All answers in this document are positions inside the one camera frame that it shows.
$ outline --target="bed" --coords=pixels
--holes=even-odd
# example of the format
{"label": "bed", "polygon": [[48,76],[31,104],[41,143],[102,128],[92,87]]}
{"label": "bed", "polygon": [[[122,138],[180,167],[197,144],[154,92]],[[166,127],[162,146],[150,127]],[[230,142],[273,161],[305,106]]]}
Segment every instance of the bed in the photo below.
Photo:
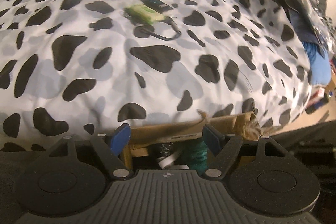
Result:
{"label": "bed", "polygon": [[[305,109],[310,64],[273,0],[161,0],[182,35],[124,15],[144,0],[0,2],[0,150],[253,111],[262,127]],[[165,23],[152,30],[172,37]]]}

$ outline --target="blue pillow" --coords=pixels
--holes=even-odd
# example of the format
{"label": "blue pillow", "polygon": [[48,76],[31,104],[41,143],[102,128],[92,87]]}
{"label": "blue pillow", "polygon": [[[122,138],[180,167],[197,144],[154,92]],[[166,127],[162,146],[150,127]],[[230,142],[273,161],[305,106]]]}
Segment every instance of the blue pillow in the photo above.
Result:
{"label": "blue pillow", "polygon": [[328,58],[328,51],[324,48],[324,57],[319,53],[319,46],[310,42],[302,42],[308,55],[311,69],[311,85],[326,86],[331,79],[331,68]]}

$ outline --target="black wire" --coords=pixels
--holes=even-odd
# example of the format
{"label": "black wire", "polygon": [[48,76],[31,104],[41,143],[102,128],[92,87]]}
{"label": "black wire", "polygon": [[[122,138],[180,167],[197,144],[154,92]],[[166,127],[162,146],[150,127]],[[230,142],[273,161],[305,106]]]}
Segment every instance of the black wire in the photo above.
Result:
{"label": "black wire", "polygon": [[182,34],[181,31],[179,30],[176,23],[170,17],[167,17],[163,22],[170,25],[172,27],[172,29],[176,32],[176,34],[172,38],[163,37],[161,35],[158,35],[158,34],[152,32],[152,31],[146,29],[144,26],[142,26],[141,32],[149,34],[153,37],[156,37],[156,38],[164,40],[164,41],[172,41],[172,40],[178,39],[181,36],[181,34]]}

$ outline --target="ribbed rubber surface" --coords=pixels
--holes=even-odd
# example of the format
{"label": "ribbed rubber surface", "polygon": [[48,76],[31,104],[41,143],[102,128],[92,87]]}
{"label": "ribbed rubber surface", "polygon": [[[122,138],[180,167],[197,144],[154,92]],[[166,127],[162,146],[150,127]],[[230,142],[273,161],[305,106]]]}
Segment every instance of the ribbed rubber surface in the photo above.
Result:
{"label": "ribbed rubber surface", "polygon": [[16,224],[314,224],[309,213],[290,218],[258,215],[239,206],[220,182],[194,170],[140,170],[112,184],[107,195],[85,212],[64,218],[30,213]]}

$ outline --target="logo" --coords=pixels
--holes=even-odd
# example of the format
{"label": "logo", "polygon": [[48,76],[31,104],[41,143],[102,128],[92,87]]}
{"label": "logo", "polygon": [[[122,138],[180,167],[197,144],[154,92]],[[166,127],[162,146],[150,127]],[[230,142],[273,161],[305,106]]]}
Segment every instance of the logo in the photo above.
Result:
{"label": "logo", "polygon": [[167,179],[167,178],[171,177],[172,174],[169,173],[169,172],[166,172],[166,173],[163,173],[163,176]]}

